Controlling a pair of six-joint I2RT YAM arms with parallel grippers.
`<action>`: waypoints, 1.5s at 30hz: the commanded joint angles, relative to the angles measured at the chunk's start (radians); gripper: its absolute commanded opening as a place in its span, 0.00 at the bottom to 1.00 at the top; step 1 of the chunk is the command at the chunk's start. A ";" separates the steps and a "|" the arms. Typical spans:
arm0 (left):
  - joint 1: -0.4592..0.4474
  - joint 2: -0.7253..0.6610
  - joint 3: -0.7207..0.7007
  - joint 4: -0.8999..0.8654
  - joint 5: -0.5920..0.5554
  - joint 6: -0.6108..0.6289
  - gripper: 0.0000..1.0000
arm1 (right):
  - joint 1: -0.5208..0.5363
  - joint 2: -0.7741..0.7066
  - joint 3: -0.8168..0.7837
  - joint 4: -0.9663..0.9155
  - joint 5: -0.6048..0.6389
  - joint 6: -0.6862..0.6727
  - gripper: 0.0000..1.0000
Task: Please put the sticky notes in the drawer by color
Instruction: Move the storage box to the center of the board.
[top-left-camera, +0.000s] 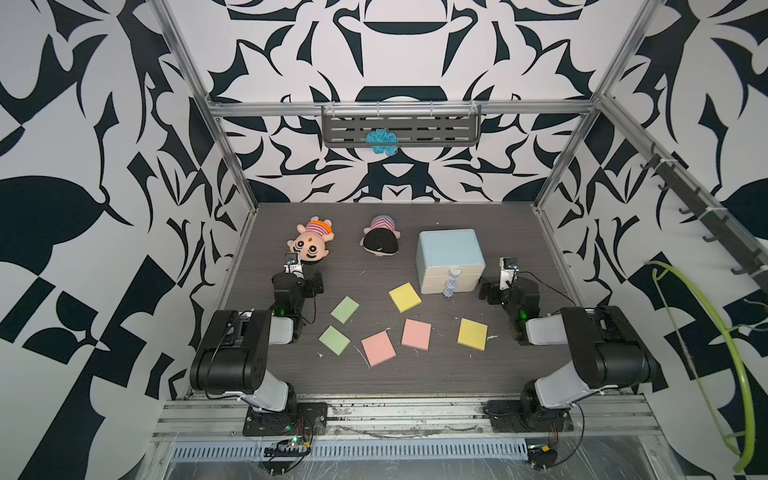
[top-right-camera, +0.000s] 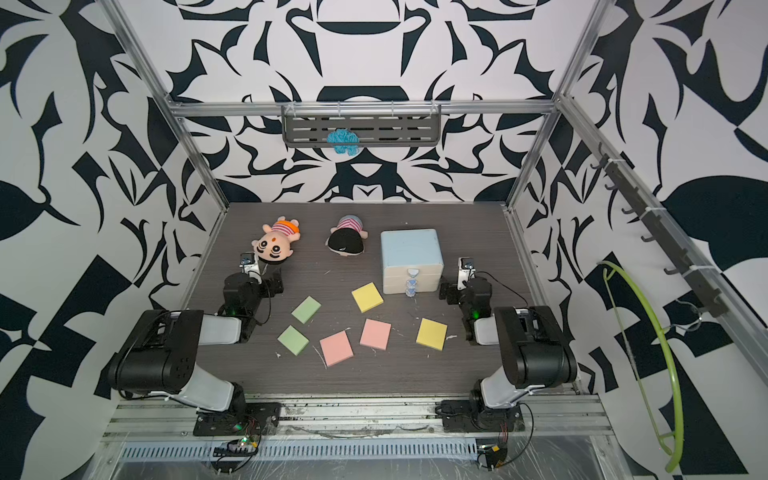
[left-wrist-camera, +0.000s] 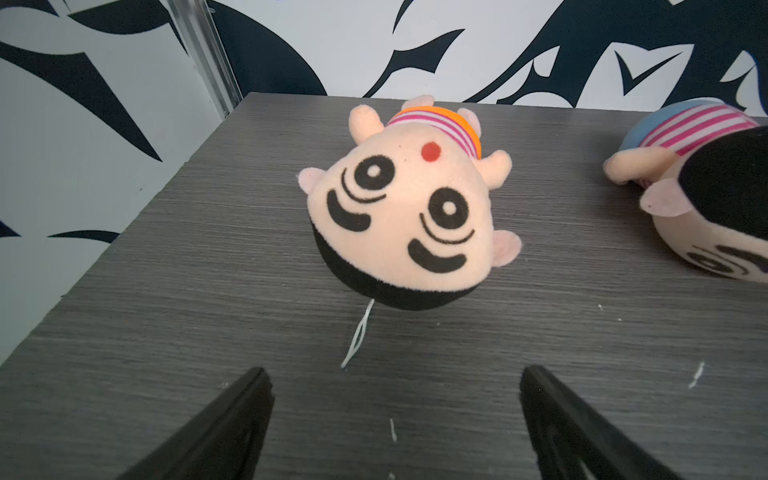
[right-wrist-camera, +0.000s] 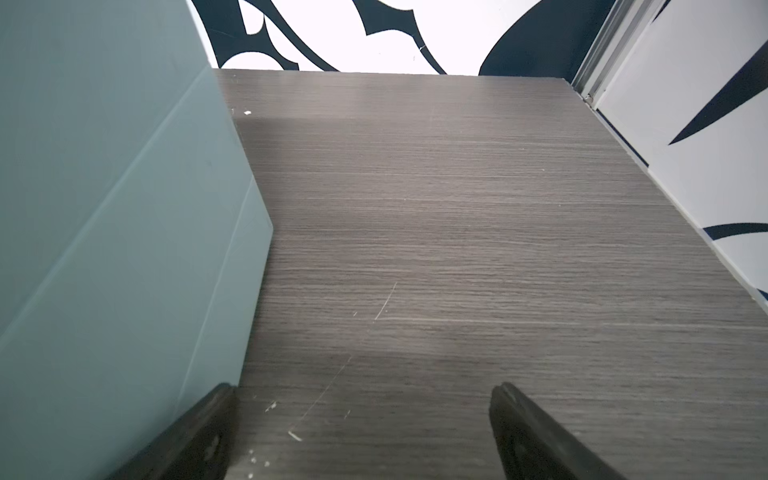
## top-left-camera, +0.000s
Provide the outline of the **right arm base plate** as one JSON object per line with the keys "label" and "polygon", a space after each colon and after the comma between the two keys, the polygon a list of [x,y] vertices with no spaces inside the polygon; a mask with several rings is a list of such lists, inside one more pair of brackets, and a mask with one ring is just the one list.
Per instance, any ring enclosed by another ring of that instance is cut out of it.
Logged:
{"label": "right arm base plate", "polygon": [[547,409],[536,401],[489,400],[483,407],[495,433],[551,433],[573,430],[568,409]]}

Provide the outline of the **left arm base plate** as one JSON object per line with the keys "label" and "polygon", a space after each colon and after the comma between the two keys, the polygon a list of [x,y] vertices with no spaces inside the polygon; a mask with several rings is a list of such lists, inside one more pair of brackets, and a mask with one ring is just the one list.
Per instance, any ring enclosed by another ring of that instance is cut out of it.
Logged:
{"label": "left arm base plate", "polygon": [[324,402],[300,402],[295,410],[279,413],[249,407],[242,429],[245,437],[310,436],[323,433],[329,405]]}

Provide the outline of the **green sticky note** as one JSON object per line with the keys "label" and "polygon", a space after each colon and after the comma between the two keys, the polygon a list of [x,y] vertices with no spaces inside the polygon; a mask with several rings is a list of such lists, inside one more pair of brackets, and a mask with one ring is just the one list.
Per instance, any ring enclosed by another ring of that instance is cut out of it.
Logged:
{"label": "green sticky note", "polygon": [[351,319],[358,308],[359,304],[355,300],[349,296],[345,296],[332,310],[331,316],[340,323],[345,324]]}
{"label": "green sticky note", "polygon": [[334,326],[329,326],[319,337],[319,341],[331,350],[335,355],[341,356],[350,339],[337,330]]}

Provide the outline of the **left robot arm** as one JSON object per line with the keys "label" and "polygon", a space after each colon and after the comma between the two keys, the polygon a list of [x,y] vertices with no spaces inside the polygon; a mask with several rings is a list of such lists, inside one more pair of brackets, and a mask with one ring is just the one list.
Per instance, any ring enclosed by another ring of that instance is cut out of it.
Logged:
{"label": "left robot arm", "polygon": [[306,300],[324,292],[322,274],[299,272],[272,277],[274,302],[264,310],[218,310],[191,364],[191,388],[209,400],[237,399],[266,414],[294,415],[294,388],[267,368],[271,346],[296,342],[309,321]]}

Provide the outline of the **light blue drawer box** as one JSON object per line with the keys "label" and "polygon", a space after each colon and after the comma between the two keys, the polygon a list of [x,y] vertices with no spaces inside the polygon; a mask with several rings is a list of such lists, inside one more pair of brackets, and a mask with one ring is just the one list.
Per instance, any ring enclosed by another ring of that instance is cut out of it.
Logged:
{"label": "light blue drawer box", "polygon": [[422,295],[443,295],[452,268],[462,271],[456,293],[472,292],[485,266],[473,229],[422,231],[418,236],[416,268]]}

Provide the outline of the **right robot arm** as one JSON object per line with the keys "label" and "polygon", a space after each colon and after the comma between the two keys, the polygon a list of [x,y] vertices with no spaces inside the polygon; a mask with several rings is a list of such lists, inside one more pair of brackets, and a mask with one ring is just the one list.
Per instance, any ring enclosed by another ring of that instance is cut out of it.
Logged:
{"label": "right robot arm", "polygon": [[603,393],[652,382],[658,361],[616,306],[559,309],[542,316],[538,285],[525,279],[478,281],[478,298],[499,305],[522,346],[568,347],[571,360],[553,373],[527,382],[515,409],[491,401],[486,412],[494,421],[509,417],[529,431],[562,427],[570,407]]}

